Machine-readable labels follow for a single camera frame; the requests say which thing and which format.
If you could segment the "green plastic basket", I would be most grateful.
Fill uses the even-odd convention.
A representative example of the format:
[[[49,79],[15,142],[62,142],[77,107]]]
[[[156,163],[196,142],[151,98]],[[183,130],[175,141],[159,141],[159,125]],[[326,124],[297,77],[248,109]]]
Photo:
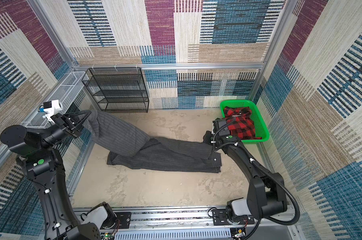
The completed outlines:
[[[223,109],[228,106],[230,108],[244,108],[249,107],[252,111],[251,119],[254,121],[256,136],[261,137],[260,140],[242,140],[244,144],[257,144],[266,142],[269,140],[269,131],[266,127],[266,124],[257,108],[255,103],[249,100],[224,100],[220,103],[219,107],[221,110],[221,114],[224,117]]]

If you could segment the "dark grey striped shirt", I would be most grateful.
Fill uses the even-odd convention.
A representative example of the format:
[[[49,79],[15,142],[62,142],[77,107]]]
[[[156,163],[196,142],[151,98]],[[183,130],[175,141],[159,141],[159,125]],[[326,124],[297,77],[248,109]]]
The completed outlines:
[[[205,143],[151,137],[136,126],[102,111],[84,123],[92,140],[109,150],[107,165],[132,170],[220,173],[221,156]]]

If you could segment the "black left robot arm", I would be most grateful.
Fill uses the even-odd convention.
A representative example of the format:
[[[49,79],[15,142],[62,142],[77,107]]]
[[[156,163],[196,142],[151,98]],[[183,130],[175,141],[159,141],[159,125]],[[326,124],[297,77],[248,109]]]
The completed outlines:
[[[17,164],[38,192],[45,219],[46,240],[100,240],[100,229],[116,226],[118,219],[105,202],[79,221],[66,187],[63,158],[55,145],[67,137],[78,138],[91,111],[57,113],[47,129],[12,125],[4,129],[0,141],[18,155]]]

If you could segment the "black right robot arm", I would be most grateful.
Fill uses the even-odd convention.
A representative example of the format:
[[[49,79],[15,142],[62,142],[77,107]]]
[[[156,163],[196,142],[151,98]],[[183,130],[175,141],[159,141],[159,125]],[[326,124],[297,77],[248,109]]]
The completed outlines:
[[[257,220],[268,219],[280,225],[288,221],[273,216],[287,211],[288,190],[283,177],[265,168],[244,146],[242,140],[230,134],[228,126],[232,123],[225,119],[212,122],[213,129],[204,135],[204,142],[213,147],[213,151],[223,152],[234,160],[249,182],[246,204],[250,214]]]

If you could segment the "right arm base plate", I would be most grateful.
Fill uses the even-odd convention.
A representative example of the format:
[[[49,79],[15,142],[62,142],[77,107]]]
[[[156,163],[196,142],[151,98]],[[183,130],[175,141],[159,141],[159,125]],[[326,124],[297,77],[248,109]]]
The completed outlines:
[[[237,216],[227,209],[212,208],[208,211],[208,215],[213,219],[213,224],[215,226],[255,224],[253,216]]]

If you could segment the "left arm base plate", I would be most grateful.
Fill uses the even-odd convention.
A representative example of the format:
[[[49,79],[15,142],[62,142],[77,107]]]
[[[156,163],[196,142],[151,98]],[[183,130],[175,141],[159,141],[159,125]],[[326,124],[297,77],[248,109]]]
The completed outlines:
[[[131,224],[131,212],[117,212],[111,218],[107,218],[99,227],[100,230],[128,229]]]

